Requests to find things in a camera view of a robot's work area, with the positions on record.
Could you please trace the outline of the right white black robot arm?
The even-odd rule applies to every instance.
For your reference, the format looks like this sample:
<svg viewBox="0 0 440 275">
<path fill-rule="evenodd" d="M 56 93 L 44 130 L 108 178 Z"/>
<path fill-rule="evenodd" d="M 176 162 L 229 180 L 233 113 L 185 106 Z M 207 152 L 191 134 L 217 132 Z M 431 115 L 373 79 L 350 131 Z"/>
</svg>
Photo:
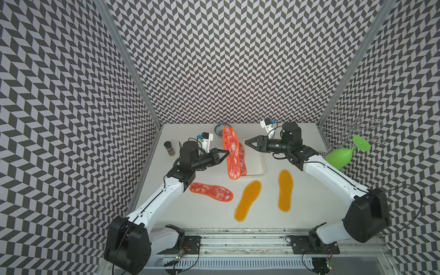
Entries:
<svg viewBox="0 0 440 275">
<path fill-rule="evenodd" d="M 385 192 L 355 182 L 304 145 L 297 123 L 284 123 L 279 139 L 259 135 L 245 144 L 258 152 L 283 154 L 289 163 L 316 178 L 346 205 L 347 212 L 341 221 L 323 223 L 309 231 L 309 246 L 314 251 L 347 239 L 365 243 L 390 226 Z"/>
</svg>

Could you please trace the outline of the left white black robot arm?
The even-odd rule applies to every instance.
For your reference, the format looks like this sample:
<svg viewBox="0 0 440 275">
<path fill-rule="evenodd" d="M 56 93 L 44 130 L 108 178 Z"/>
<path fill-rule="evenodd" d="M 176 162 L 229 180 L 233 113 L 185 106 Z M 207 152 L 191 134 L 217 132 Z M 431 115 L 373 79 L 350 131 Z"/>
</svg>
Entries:
<svg viewBox="0 0 440 275">
<path fill-rule="evenodd" d="M 163 177 L 163 183 L 153 195 L 126 217 L 117 217 L 107 230 L 104 259 L 123 273 L 137 275 L 150 257 L 161 252 L 182 255 L 186 249 L 184 230 L 174 225 L 154 231 L 153 227 L 167 208 L 193 183 L 196 173 L 221 164 L 228 150 L 208 151 L 198 142 L 186 141 L 179 158 Z"/>
</svg>

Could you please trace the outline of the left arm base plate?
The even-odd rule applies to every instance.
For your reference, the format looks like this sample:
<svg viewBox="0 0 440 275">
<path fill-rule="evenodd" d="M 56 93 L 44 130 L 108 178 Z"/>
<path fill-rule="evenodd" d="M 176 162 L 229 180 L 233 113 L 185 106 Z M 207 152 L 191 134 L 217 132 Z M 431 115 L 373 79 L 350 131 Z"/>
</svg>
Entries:
<svg viewBox="0 0 440 275">
<path fill-rule="evenodd" d="M 166 225 L 161 230 L 152 232 L 151 253 L 156 254 L 178 254 L 185 250 L 185 255 L 199 254 L 201 236 L 185 234 L 185 230 L 174 225 Z"/>
</svg>

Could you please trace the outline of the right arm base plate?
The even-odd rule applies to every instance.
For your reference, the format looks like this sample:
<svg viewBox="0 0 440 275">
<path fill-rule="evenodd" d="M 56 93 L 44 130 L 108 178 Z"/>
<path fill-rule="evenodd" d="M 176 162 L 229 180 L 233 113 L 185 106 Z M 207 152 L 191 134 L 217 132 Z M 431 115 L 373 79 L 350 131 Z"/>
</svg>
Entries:
<svg viewBox="0 0 440 275">
<path fill-rule="evenodd" d="M 296 255 L 303 253 L 319 255 L 340 254 L 337 242 L 325 244 L 318 237 L 316 230 L 323 225 L 325 225 L 325 223 L 314 227 L 309 231 L 309 235 L 307 236 L 287 236 L 286 241 L 291 245 L 293 253 Z"/>
</svg>

